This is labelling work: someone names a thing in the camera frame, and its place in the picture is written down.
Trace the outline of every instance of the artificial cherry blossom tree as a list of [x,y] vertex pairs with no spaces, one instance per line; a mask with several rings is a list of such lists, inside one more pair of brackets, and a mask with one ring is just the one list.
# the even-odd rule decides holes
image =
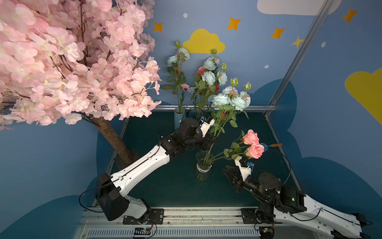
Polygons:
[[17,122],[96,125],[127,163],[109,122],[148,117],[159,67],[143,33],[154,0],[0,0],[0,130]]

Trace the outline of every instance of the pink rose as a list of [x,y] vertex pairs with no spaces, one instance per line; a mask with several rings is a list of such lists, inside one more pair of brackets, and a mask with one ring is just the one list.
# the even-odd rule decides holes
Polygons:
[[203,73],[204,73],[205,70],[206,70],[205,68],[203,68],[203,67],[199,67],[199,69],[197,70],[196,74],[198,74],[198,75],[203,75]]
[[251,145],[251,147],[249,147],[247,149],[247,152],[245,153],[245,155],[247,155],[248,157],[258,159],[259,157],[261,157],[263,152],[264,152],[264,146],[262,146],[262,145]]
[[253,132],[253,130],[249,130],[246,135],[241,139],[244,141],[246,145],[258,145],[259,138],[257,137],[257,133]]
[[181,87],[185,90],[185,89],[189,89],[190,88],[190,86],[188,85],[188,84],[182,84],[181,85]]

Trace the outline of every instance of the metal base plate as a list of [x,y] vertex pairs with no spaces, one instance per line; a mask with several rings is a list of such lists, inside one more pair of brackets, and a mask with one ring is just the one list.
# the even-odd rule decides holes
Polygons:
[[241,217],[244,224],[257,224],[256,220],[256,208],[242,208]]
[[[162,208],[152,208],[151,212],[150,212],[149,220],[151,221],[152,219],[154,219],[154,223],[156,225],[162,225],[163,224],[163,213],[164,213],[164,209],[162,209]],[[124,225],[140,225],[140,224],[142,224],[139,221],[140,221],[139,219],[135,219],[132,216],[124,216],[122,223]]]

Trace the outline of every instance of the robotic arm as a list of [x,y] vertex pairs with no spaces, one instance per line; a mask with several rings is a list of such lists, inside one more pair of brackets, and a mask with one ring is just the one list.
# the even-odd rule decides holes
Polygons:
[[[332,209],[299,190],[282,186],[280,179],[267,172],[261,173],[256,180],[252,179],[252,163],[241,157],[235,159],[235,165],[238,168],[226,166],[227,169],[223,170],[223,173],[237,192],[244,188],[259,201],[256,212],[242,211],[242,216],[252,217],[254,224],[288,223],[328,238],[370,239],[362,233],[361,227],[367,226],[362,214],[346,214]],[[265,235],[272,232],[265,230],[263,233]]]
[[209,116],[204,116],[199,122],[186,118],[180,122],[179,129],[162,137],[160,143],[139,160],[110,176],[106,173],[100,175],[95,198],[107,219],[115,220],[126,212],[127,216],[146,221],[150,207],[143,199],[128,196],[130,190],[154,170],[183,154],[187,148],[199,146],[208,149],[216,140],[208,132],[214,122]]

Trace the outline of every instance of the vase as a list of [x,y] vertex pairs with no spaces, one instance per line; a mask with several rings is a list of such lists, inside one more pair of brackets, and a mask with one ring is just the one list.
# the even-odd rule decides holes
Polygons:
[[[212,162],[205,161],[205,157],[208,153],[208,150],[199,150],[196,153],[196,170],[195,170],[195,177],[200,181],[206,181],[211,177],[211,167]],[[214,155],[210,153],[209,159],[212,159]]]
[[179,113],[179,107],[174,110],[174,129],[179,128],[180,122],[183,120],[183,117],[186,113],[185,109],[182,108],[182,113]]
[[199,107],[194,107],[188,111],[188,117],[196,119],[197,121],[204,115],[204,110]]

